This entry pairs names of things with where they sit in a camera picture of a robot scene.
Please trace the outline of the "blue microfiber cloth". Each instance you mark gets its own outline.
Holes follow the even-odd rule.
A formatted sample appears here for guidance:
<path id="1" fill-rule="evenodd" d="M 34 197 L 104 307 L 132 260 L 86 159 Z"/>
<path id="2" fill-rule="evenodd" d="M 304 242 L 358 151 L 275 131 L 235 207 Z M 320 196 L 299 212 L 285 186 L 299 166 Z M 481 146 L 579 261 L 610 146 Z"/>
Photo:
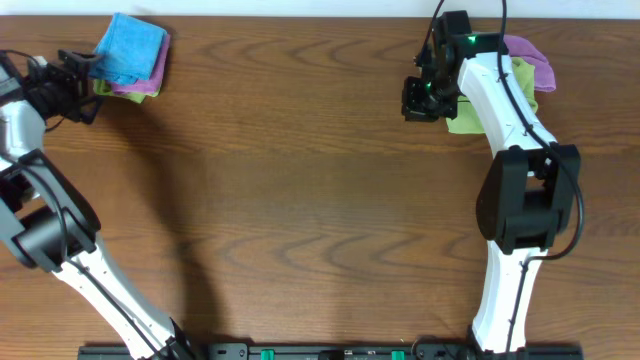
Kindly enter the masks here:
<path id="1" fill-rule="evenodd" d="M 91 66 L 90 76 L 124 86 L 149 80 L 166 35 L 159 26 L 115 13 L 94 49 L 100 59 Z"/>

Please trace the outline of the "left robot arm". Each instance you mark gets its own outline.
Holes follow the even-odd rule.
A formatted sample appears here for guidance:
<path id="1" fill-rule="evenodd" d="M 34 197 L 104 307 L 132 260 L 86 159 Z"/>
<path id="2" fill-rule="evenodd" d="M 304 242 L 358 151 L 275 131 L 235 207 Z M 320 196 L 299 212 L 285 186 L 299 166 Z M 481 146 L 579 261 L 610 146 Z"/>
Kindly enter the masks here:
<path id="1" fill-rule="evenodd" d="M 90 93 L 100 56 L 61 50 L 54 63 L 27 56 L 26 75 L 1 53 L 1 240 L 27 268 L 77 291 L 124 342 L 131 359 L 199 359 L 202 352 L 127 279 L 106 249 L 85 197 L 44 153 L 59 117 L 90 124 L 104 101 Z"/>

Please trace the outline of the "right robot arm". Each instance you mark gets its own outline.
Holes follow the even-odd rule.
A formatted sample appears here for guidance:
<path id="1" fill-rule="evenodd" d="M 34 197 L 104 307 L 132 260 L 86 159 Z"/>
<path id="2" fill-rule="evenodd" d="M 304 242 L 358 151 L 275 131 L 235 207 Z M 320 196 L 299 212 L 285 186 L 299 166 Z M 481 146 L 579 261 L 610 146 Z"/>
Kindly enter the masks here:
<path id="1" fill-rule="evenodd" d="M 476 200 L 488 258 L 479 310 L 466 344 L 431 343 L 422 359 L 581 359 L 571 344 L 528 344 L 525 323 L 541 265 L 569 255 L 584 228 L 577 178 L 581 157 L 537 118 L 518 84 L 505 33 L 472 30 L 466 11 L 435 11 L 417 77 L 404 82 L 409 122 L 453 119 L 467 101 L 480 120 L 492 164 Z"/>

